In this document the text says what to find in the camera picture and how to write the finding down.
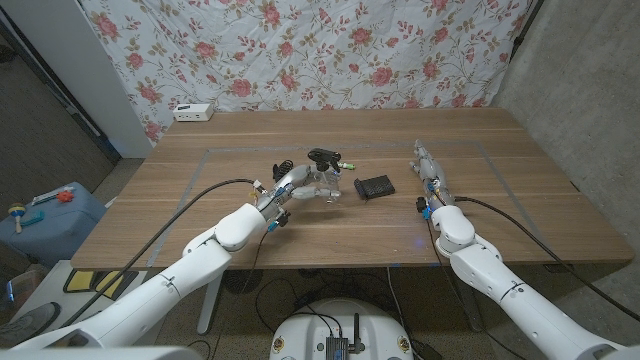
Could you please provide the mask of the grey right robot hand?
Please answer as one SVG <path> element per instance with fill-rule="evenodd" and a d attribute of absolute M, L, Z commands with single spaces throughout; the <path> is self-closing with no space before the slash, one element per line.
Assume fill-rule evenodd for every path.
<path fill-rule="evenodd" d="M 449 192 L 444 170 L 420 140 L 415 141 L 413 153 L 416 160 L 409 165 L 418 175 L 425 192 L 424 199 L 417 202 L 419 211 L 435 211 L 440 207 L 454 205 L 455 200 Z"/>

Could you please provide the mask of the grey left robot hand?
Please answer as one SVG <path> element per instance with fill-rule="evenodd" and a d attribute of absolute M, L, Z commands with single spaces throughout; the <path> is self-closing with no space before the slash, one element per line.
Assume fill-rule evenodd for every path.
<path fill-rule="evenodd" d="M 280 178 L 271 190 L 261 189 L 255 207 L 265 218 L 267 231 L 288 223 L 290 212 L 283 206 L 291 199 L 324 197 L 328 203 L 337 201 L 341 196 L 340 178 L 340 170 L 326 163 L 300 165 Z"/>

